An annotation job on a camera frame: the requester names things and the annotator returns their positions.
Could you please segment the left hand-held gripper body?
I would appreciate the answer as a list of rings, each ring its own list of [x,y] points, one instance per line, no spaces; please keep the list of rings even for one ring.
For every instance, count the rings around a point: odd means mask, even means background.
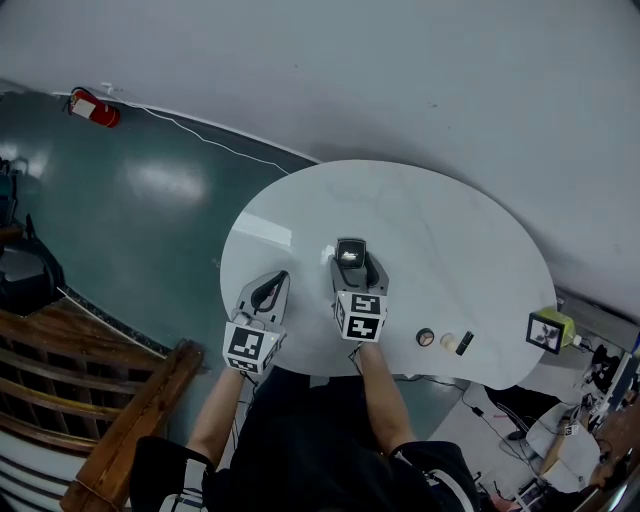
[[[258,312],[254,308],[235,308],[226,322],[222,356],[230,368],[262,375],[282,348],[286,331],[282,326],[285,310]]]

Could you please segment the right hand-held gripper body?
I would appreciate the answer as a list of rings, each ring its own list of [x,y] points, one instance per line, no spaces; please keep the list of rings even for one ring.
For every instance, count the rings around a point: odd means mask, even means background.
[[[366,277],[361,284],[349,284],[335,293],[334,318],[341,338],[358,343],[378,343],[387,318],[387,293],[371,293]]]

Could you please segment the square black compact case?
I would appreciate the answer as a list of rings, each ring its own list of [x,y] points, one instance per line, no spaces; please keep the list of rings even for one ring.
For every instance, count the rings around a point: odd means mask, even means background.
[[[366,241],[359,238],[339,238],[334,259],[339,268],[345,270],[361,269],[365,266],[367,254]]]

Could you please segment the person's right forearm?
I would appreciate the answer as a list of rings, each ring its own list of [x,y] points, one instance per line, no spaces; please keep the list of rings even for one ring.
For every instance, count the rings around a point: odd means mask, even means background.
[[[363,343],[358,351],[372,432],[386,456],[414,442],[409,413],[377,343]]]

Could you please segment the person's left forearm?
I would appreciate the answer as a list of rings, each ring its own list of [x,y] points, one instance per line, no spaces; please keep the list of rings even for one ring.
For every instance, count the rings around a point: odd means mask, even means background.
[[[225,368],[205,400],[189,437],[187,448],[204,456],[214,469],[231,435],[243,385],[244,376],[240,371]]]

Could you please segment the white round table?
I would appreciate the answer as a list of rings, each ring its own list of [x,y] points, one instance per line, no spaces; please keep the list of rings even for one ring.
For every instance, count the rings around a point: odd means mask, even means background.
[[[291,278],[276,365],[318,377],[355,373],[354,343],[333,315],[329,263],[339,238],[366,241],[390,279],[381,348],[395,374],[460,378],[503,389],[542,356],[525,341],[529,315],[556,302],[537,246],[483,193],[408,165],[348,160],[312,166],[256,195],[224,245],[220,288],[232,311],[242,288],[285,270]],[[428,347],[416,333],[431,329]],[[459,356],[440,345],[445,333]]]

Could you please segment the person's black trousers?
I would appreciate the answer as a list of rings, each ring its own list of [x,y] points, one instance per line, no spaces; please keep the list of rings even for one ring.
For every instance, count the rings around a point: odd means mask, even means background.
[[[360,376],[331,377],[326,384],[313,387],[308,375],[274,366],[257,388],[241,435],[263,431],[271,422],[286,417],[326,420],[344,428],[363,445],[377,445]]]

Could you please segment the person's black shirt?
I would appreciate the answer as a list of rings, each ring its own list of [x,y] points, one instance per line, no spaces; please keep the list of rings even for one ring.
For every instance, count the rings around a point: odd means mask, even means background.
[[[461,450],[405,443],[385,456],[345,423],[302,413],[245,429],[226,469],[159,437],[137,443],[132,512],[480,512]]]

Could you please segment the wooden staircase railing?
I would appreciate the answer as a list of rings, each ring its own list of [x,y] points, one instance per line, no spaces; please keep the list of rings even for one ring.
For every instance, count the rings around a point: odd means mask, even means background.
[[[0,512],[130,512],[136,443],[165,433],[202,360],[68,298],[0,310]]]

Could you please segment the black framed picture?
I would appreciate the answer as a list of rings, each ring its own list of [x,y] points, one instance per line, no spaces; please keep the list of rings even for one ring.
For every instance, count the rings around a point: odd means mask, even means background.
[[[547,352],[558,354],[561,350],[564,331],[563,323],[531,313],[525,341]]]

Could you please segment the black office chair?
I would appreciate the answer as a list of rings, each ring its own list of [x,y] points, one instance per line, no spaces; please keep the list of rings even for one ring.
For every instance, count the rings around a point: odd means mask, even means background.
[[[36,235],[30,214],[19,236],[0,236],[0,310],[28,316],[62,297],[60,264]]]

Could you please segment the grey wooden cabinet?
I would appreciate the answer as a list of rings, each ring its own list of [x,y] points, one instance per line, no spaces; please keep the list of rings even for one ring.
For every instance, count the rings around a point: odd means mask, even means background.
[[[640,324],[562,288],[555,291],[559,311],[571,317],[579,330],[640,359]]]

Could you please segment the red fire extinguisher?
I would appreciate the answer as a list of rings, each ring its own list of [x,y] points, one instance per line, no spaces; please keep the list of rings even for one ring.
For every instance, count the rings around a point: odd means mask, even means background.
[[[120,121],[120,111],[100,100],[89,90],[75,87],[66,99],[63,111],[69,115],[76,115],[88,119],[100,126],[114,128]]]

